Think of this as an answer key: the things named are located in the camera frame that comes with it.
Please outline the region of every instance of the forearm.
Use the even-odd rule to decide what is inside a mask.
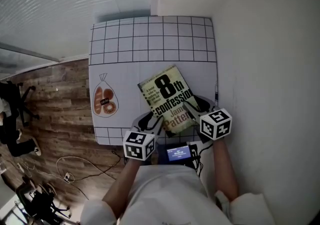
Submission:
[[[130,159],[102,199],[111,207],[117,219],[125,211],[128,195],[141,163],[139,160]]]
[[[0,126],[2,126],[4,124],[4,113],[1,112],[0,113]]]
[[[223,140],[213,142],[215,188],[233,201],[239,196],[238,183],[228,148]]]

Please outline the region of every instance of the bag of bread illustration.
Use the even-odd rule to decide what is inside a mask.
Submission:
[[[94,89],[92,109],[94,113],[103,118],[108,118],[118,110],[119,103],[114,90],[107,84],[107,73],[101,74],[101,82]]]

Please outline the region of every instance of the yellow book cover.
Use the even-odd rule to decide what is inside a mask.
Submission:
[[[163,116],[163,126],[169,137],[194,125],[183,102],[194,107],[198,104],[176,65],[138,84],[143,97],[150,105],[155,117]]]

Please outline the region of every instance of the white table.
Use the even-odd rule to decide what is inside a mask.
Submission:
[[[96,141],[122,145],[133,120],[150,111],[137,84],[176,64],[195,95],[218,101],[217,59],[212,22],[208,18],[152,16],[112,20],[91,29],[89,87]],[[95,90],[114,92],[116,111],[97,114]],[[199,141],[194,128],[159,144]]]

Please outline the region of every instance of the floor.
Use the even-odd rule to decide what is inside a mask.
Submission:
[[[119,161],[119,157],[112,151],[123,156],[123,150],[121,146],[96,143],[89,97],[88,60],[37,69],[13,76],[10,80],[15,84],[23,82],[23,92],[28,86],[36,87],[27,99],[27,107],[39,114],[40,120],[31,120],[30,126],[23,128],[18,118],[17,127],[23,129],[21,141],[27,140],[28,136],[36,137],[42,156],[29,153],[12,157],[7,146],[0,144],[8,181],[14,188],[22,183],[23,174],[15,165],[19,162],[23,163],[24,168],[29,167],[26,173],[36,183],[44,181],[53,184],[58,199],[71,206],[71,209],[81,206],[86,200],[80,190],[89,199],[101,199],[113,183],[112,178],[117,178],[124,167],[123,159],[112,167]],[[102,174],[68,184],[53,176],[59,177],[56,162],[66,156],[87,159],[103,171],[112,167],[107,172],[110,177]],[[78,158],[63,158],[57,165],[62,176],[69,172],[75,179],[100,173],[89,162]]]

